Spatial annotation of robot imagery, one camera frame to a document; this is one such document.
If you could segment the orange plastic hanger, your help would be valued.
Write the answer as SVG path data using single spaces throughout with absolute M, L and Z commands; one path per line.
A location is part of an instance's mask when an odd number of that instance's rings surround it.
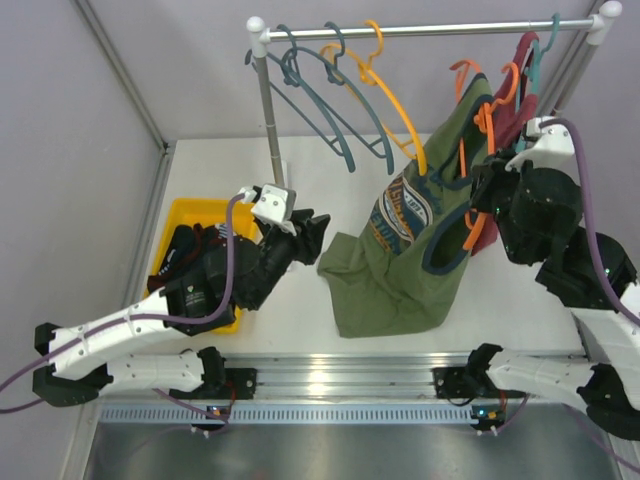
M 460 102 L 463 96 L 463 86 L 470 70 L 475 73 L 481 73 L 480 66 L 470 59 L 462 59 L 450 67 L 455 72 L 455 97 Z M 505 64 L 501 70 L 506 75 L 508 90 L 504 95 L 498 95 L 497 99 L 491 104 L 484 103 L 474 115 L 474 123 L 479 127 L 481 133 L 486 135 L 488 152 L 493 154 L 496 151 L 495 132 L 493 124 L 493 113 L 498 106 L 507 105 L 515 96 L 519 83 L 519 68 L 514 62 Z M 463 244 L 463 249 L 471 252 L 476 245 L 480 235 L 484 229 L 488 215 L 486 213 L 477 213 L 476 220 L 471 219 L 471 214 L 465 214 L 465 225 L 470 230 L 469 236 Z

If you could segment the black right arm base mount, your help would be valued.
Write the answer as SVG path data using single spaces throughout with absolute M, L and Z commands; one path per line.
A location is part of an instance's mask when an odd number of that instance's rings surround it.
M 469 367 L 439 367 L 434 368 L 432 374 L 438 399 L 464 407 L 479 397 L 477 375 Z

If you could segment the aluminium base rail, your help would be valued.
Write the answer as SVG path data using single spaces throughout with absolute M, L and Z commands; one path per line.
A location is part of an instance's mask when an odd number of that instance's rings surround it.
M 464 358 L 382 359 L 311 356 L 236 358 L 230 368 L 255 368 L 252 400 L 170 399 L 122 394 L 103 400 L 98 419 L 122 425 L 469 425 L 498 428 L 512 419 L 523 394 L 482 390 L 456 407 L 436 397 L 432 370 L 462 366 Z

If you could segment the dark red tank top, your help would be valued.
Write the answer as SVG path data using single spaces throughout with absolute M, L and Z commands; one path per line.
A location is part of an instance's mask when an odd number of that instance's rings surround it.
M 538 101 L 537 95 L 535 93 L 519 93 L 518 90 L 526 90 L 526 85 L 521 85 L 521 82 L 527 81 L 527 77 L 523 73 L 525 57 L 533 42 L 538 39 L 538 35 L 534 32 L 527 32 L 522 35 L 512 59 L 512 63 L 518 68 L 516 89 L 510 95 L 513 86 L 513 75 L 509 72 L 494 95 L 496 99 L 507 100 L 507 103 L 498 104 L 492 113 L 495 148 L 497 150 L 510 148 L 519 137 L 522 128 L 534 116 Z

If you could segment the olive green tank top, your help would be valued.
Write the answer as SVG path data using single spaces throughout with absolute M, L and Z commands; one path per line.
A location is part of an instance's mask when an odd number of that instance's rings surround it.
M 379 194 L 362 232 L 337 233 L 321 255 L 317 271 L 341 337 L 415 334 L 444 322 L 470 256 L 471 170 L 488 156 L 474 117 L 493 100 L 486 76 L 475 75 L 424 146 L 426 174 L 407 165 Z

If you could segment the teal plastic hanger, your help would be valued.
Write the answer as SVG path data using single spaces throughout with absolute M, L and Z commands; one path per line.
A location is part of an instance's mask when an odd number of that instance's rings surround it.
M 558 12 L 553 14 L 551 34 L 544 48 L 540 47 L 539 36 L 535 32 L 523 34 L 518 44 L 518 51 L 523 51 L 524 60 L 519 67 L 520 77 L 515 97 L 515 113 L 517 119 L 524 124 L 534 117 L 534 109 L 538 101 L 542 59 L 554 44 L 559 31 L 560 19 L 561 16 Z

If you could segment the dark striped clothes pile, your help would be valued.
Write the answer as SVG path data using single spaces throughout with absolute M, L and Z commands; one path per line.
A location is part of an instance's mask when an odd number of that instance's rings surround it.
M 221 289 L 214 287 L 207 278 L 205 256 L 218 252 L 222 255 Z M 201 224 L 179 225 L 174 230 L 168 249 L 161 261 L 160 270 L 147 278 L 145 298 L 167 288 L 166 297 L 173 293 L 182 293 L 186 302 L 205 298 L 212 294 L 218 303 L 233 304 L 232 296 L 226 299 L 227 274 L 231 283 L 235 279 L 235 262 L 230 261 L 227 239 L 215 226 L 203 227 Z

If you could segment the yellow plastic bin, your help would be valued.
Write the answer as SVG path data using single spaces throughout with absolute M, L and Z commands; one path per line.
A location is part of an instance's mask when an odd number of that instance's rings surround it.
M 150 263 L 150 274 L 156 274 L 160 270 L 161 261 L 168 249 L 174 230 L 179 225 L 193 226 L 200 223 L 203 227 L 223 224 L 226 218 L 227 200 L 204 198 L 177 198 L 168 213 L 161 218 L 162 222 L 157 229 L 159 234 L 155 246 L 153 261 Z M 233 209 L 234 233 L 251 239 L 255 243 L 261 238 L 258 226 L 254 223 L 250 204 L 238 204 Z

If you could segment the yellow plastic hanger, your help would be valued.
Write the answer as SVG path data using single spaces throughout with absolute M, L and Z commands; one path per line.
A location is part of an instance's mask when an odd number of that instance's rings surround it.
M 331 42 L 325 44 L 319 50 L 319 55 L 330 61 L 334 66 L 337 66 L 339 58 L 347 56 L 356 65 L 359 82 L 362 85 L 379 89 L 386 96 L 401 119 L 409 135 L 409 139 L 401 141 L 398 136 L 382 122 L 381 127 L 384 135 L 388 140 L 391 140 L 408 159 L 414 161 L 418 167 L 418 173 L 424 175 L 428 171 L 428 159 L 424 152 L 418 131 L 402 103 L 373 68 L 374 61 L 384 52 L 384 34 L 381 27 L 372 19 L 366 20 L 364 25 L 373 30 L 377 41 L 376 48 L 368 54 L 366 59 L 361 58 L 356 52 L 349 49 L 342 40 L 338 43 Z

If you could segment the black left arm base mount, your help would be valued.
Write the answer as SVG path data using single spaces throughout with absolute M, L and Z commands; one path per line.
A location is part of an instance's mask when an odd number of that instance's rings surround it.
M 218 391 L 220 399 L 252 400 L 257 388 L 255 368 L 226 368 L 225 383 Z

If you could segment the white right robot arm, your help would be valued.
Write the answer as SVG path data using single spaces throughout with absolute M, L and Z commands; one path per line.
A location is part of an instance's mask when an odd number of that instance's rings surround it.
M 595 234 L 603 267 L 596 270 L 583 224 L 581 188 L 565 173 L 530 159 L 509 169 L 498 154 L 472 169 L 471 204 L 494 217 L 508 259 L 538 264 L 535 277 L 591 334 L 601 362 L 561 362 L 521 355 L 496 344 L 473 350 L 464 378 L 477 397 L 519 391 L 563 403 L 602 430 L 624 440 L 639 438 L 639 327 L 610 300 L 638 288 L 636 270 L 622 246 Z

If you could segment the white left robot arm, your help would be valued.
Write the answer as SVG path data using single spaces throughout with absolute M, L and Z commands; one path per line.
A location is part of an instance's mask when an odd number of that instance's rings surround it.
M 330 220 L 296 210 L 292 231 L 261 223 L 259 242 L 235 235 L 203 247 L 182 276 L 119 312 L 73 328 L 39 325 L 34 345 L 44 363 L 33 370 L 33 393 L 54 407 L 123 391 L 161 390 L 179 400 L 224 397 L 232 381 L 216 348 L 173 355 L 140 349 L 229 326 L 238 310 L 258 310 L 292 263 L 316 262 Z

